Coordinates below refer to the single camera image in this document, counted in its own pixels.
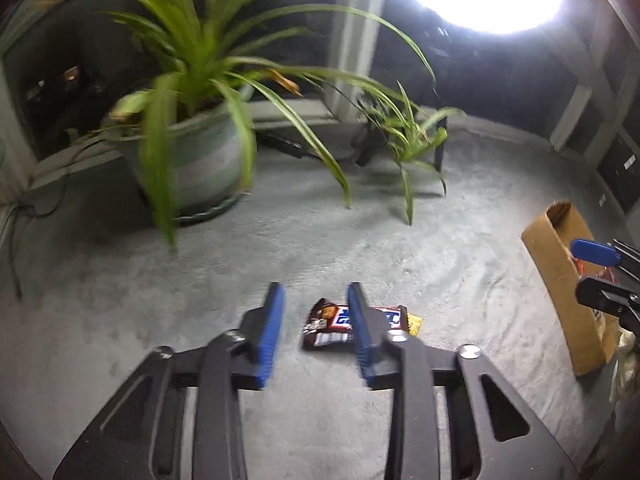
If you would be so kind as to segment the white knit gloved right hand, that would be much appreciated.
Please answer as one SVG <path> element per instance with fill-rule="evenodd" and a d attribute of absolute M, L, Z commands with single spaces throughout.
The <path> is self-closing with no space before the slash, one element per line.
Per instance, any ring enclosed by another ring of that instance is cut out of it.
<path fill-rule="evenodd" d="M 610 401 L 630 399 L 639 391 L 639 339 L 630 330 L 617 332 L 616 363 L 612 376 Z"/>

